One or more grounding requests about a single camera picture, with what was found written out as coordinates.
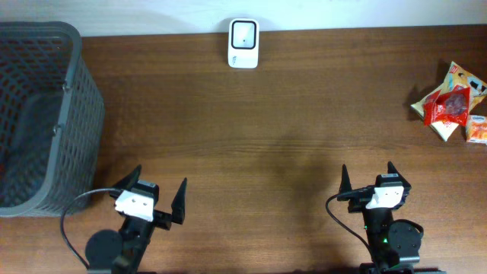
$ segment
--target red snack package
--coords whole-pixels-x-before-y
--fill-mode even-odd
[[[439,95],[437,91],[426,98],[425,126],[434,122],[452,122],[465,126],[469,116],[470,88],[463,88]]]

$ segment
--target wire mesh basket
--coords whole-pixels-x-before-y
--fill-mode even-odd
[[[59,216],[89,190],[104,114],[73,26],[0,23],[0,216]]]

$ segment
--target wire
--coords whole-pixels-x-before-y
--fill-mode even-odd
[[[346,195],[348,193],[339,193],[339,194],[335,194],[331,197],[328,198],[328,200],[326,201],[326,204],[325,204],[325,208],[326,208],[326,212],[328,212],[329,216],[335,220],[339,225],[342,226],[342,228],[344,228],[345,230],[347,230],[348,232],[350,232],[352,235],[356,236],[364,245],[365,247],[367,248],[369,254],[371,255],[371,259],[372,259],[372,262],[374,263],[375,265],[375,269],[376,269],[376,272],[379,273],[380,272],[380,269],[379,269],[379,265],[377,264],[375,258],[374,258],[374,255],[372,254],[372,249],[371,249],[371,246],[369,246],[367,244],[367,241],[364,240],[363,237],[361,237],[359,234],[355,233],[352,229],[350,229],[348,226],[346,226],[345,224],[343,224],[337,217],[335,217],[335,215],[329,210],[329,202],[331,202],[333,199],[335,199],[336,197],[338,196],[341,196],[341,195]]]
[[[116,189],[116,188],[103,188],[103,189],[98,189],[98,190],[90,190],[90,191],[85,192],[85,193],[83,193],[81,195],[78,195],[76,198],[74,198],[68,204],[68,206],[66,206],[64,208],[64,210],[61,213],[61,220],[60,220],[60,223],[59,223],[59,228],[61,229],[62,239],[64,240],[64,242],[66,243],[66,245],[68,245],[68,248],[70,249],[70,251],[73,252],[73,254],[78,258],[78,260],[80,260],[81,263],[83,263],[83,265],[84,265],[84,267],[86,267],[86,269],[88,269],[90,267],[90,265],[86,262],[86,260],[83,259],[83,257],[81,257],[81,255],[75,250],[75,248],[69,242],[68,237],[66,237],[66,233],[64,231],[64,218],[66,216],[66,213],[68,213],[68,210],[75,204],[75,202],[77,200],[79,200],[81,198],[84,198],[86,196],[90,196],[90,195],[95,194],[95,193],[109,192],[109,191],[115,191],[115,192],[118,192],[118,193],[121,193],[122,192],[122,190],[119,190],[119,189]]]

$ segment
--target snack bag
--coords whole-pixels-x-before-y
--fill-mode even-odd
[[[470,88],[439,94],[440,91],[437,91],[426,98],[423,105],[425,126],[437,121],[466,126],[466,118],[469,116]]]
[[[425,111],[423,110],[423,104],[425,103],[426,99],[438,92],[438,95],[441,93],[441,88],[443,87],[443,84],[440,85],[439,87],[435,88],[434,91],[432,91],[430,94],[426,95],[424,98],[422,98],[418,103],[412,104],[411,107],[417,112],[417,114],[423,118],[425,116]],[[429,125],[436,133],[443,139],[443,141],[447,141],[448,137],[450,137],[451,133],[455,131],[455,129],[458,127],[457,123],[450,123],[450,122],[434,122],[431,125]]]
[[[487,84],[484,81],[452,62],[444,78],[444,93],[462,88],[470,88],[469,112],[487,96]]]
[[[445,76],[443,84],[437,87],[430,94],[426,95],[418,103],[412,104],[411,107],[418,113],[418,115],[420,115],[421,118],[423,118],[423,104],[428,96],[437,91],[440,91],[439,95],[442,95],[447,92],[453,91],[455,88],[470,88],[469,112],[487,95],[487,84],[485,82],[480,81],[475,75],[472,75],[470,72],[464,70],[455,62],[452,62],[450,65],[450,69]],[[458,127],[458,124],[451,122],[434,122],[430,125],[430,127],[434,131],[436,131],[436,133],[438,133],[443,141],[446,142],[450,135]]]
[[[484,116],[469,116],[466,123],[466,141],[487,145],[487,119]]]

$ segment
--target white wall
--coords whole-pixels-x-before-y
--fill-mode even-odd
[[[487,0],[1,0],[0,21],[65,21],[82,36],[487,24]]]

